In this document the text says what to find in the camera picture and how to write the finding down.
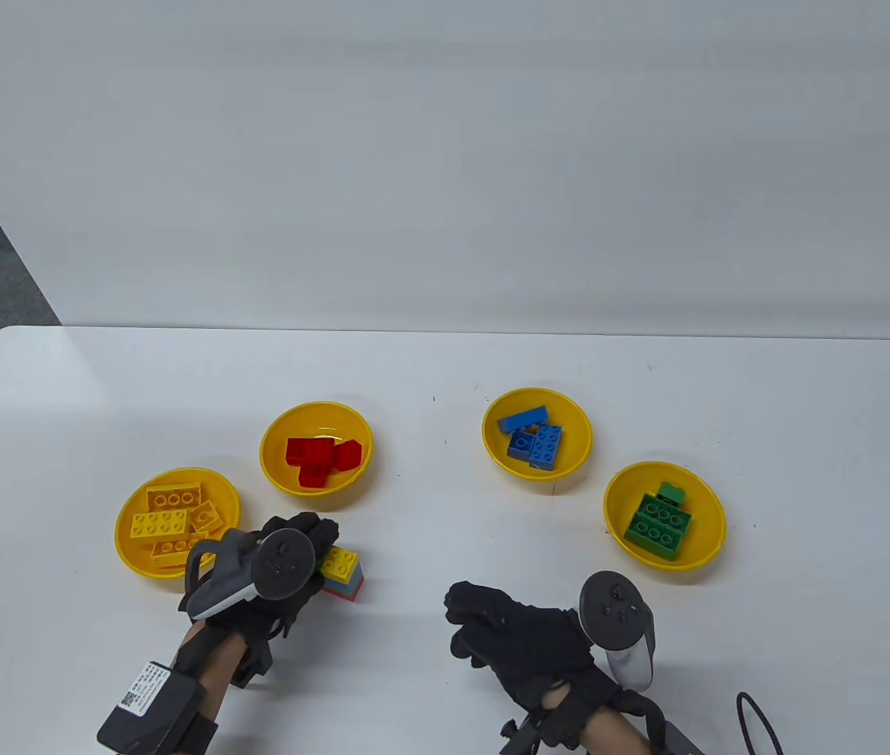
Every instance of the yellow lego brick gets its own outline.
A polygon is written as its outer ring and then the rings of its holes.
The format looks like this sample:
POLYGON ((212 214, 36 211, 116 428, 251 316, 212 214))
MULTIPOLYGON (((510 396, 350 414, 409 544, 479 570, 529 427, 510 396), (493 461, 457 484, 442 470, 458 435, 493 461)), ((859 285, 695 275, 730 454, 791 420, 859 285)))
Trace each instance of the yellow lego brick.
POLYGON ((203 532, 205 535, 221 529, 225 526, 225 519, 218 513, 215 504, 205 500, 197 508, 190 511, 190 526, 194 532, 203 532))
POLYGON ((179 540, 164 540, 162 543, 155 543, 151 547, 151 563, 157 567, 186 565, 186 557, 189 556, 191 547, 196 546, 203 539, 203 535, 194 532, 179 540))
POLYGON ((131 539, 143 543, 159 543, 175 540, 186 534, 189 511, 154 511, 152 514, 134 514, 131 519, 131 539))
POLYGON ((150 485, 144 492, 148 496, 149 511, 173 511, 178 508, 200 506, 200 485, 150 485))
POLYGON ((333 582, 340 582, 341 585, 351 583, 351 577, 355 575, 358 569, 358 554, 346 551, 342 547, 333 546, 329 551, 329 556, 323 562, 319 574, 325 576, 326 579, 333 582))

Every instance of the label sticker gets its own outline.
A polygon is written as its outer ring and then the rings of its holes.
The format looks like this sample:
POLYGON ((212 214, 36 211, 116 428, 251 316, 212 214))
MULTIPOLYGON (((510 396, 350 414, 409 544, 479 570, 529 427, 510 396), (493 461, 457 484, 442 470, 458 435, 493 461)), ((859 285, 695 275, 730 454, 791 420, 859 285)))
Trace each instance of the label sticker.
POLYGON ((147 709, 155 701, 159 691, 169 679, 169 669, 155 662, 148 662, 134 679, 130 690, 126 691, 123 700, 118 702, 117 708, 123 708, 135 716, 144 716, 147 709))

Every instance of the forearm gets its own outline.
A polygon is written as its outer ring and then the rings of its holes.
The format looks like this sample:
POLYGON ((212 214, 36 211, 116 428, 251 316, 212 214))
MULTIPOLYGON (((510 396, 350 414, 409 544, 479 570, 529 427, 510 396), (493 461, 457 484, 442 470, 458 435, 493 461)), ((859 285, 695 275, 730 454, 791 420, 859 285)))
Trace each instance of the forearm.
MULTIPOLYGON (((189 640, 194 634, 200 632, 204 622, 197 622, 190 627, 183 642, 189 640)), ((198 682, 205 690, 204 701, 200 704, 200 714, 204 718, 214 720, 218 711, 222 708, 222 700, 232 682, 232 676, 239 668, 239 662, 246 654, 246 643, 240 634, 233 634, 224 643, 215 648, 204 665, 203 672, 197 677, 198 682)))
MULTIPOLYGON (((542 707, 553 709, 567 697, 565 684, 546 693, 542 707)), ((591 755, 650 755, 649 742, 617 711, 599 709, 581 733, 581 744, 591 755)))

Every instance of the white table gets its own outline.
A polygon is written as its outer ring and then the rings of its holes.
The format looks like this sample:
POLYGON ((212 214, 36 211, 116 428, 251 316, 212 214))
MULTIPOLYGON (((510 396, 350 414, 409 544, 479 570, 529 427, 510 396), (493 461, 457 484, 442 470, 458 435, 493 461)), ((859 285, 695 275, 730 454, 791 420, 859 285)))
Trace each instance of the white table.
POLYGON ((175 589, 115 554, 126 497, 201 465, 239 488, 247 524, 294 513, 258 443, 316 399, 356 407, 377 435, 365 495, 335 514, 366 586, 354 605, 317 597, 271 675, 232 690, 215 754, 496 752, 516 708, 450 657, 449 583, 571 605, 603 568, 653 608, 651 694, 708 753, 740 751, 740 689, 788 752, 890 752, 890 341, 11 328, 1 755, 101 752, 118 695, 182 636, 175 589), (592 460, 564 488, 484 453, 482 413, 520 385, 592 417, 592 460), (637 565, 605 531, 606 483, 649 458, 686 464, 728 510, 726 549, 696 583, 637 565))

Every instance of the green lego brick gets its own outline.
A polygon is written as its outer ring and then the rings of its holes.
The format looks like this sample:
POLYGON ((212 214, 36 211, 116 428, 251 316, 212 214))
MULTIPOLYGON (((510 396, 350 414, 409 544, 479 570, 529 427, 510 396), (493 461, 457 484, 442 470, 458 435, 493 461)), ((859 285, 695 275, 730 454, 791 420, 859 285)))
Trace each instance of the green lego brick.
POLYGON ((686 500, 686 490, 676 488, 671 482, 662 482, 661 488, 658 488, 658 497, 672 506, 682 506, 682 501, 686 500))
POLYGON ((690 528, 690 521, 693 519, 692 514, 666 503, 656 496, 645 494, 640 506, 637 507, 637 514, 640 517, 649 519, 650 525, 662 526, 662 528, 671 529, 672 532, 678 532, 679 536, 686 534, 686 530, 690 528))
POLYGON ((682 535, 672 529, 651 524, 644 514, 635 514, 631 527, 626 532, 626 539, 637 547, 661 556, 665 561, 675 561, 675 557, 679 556, 682 535))

